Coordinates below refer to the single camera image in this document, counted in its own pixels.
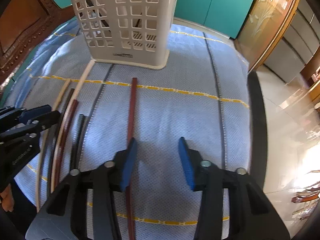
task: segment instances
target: laundry basket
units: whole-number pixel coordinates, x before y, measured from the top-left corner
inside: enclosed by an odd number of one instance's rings
[[[165,67],[176,0],[71,0],[93,59]]]

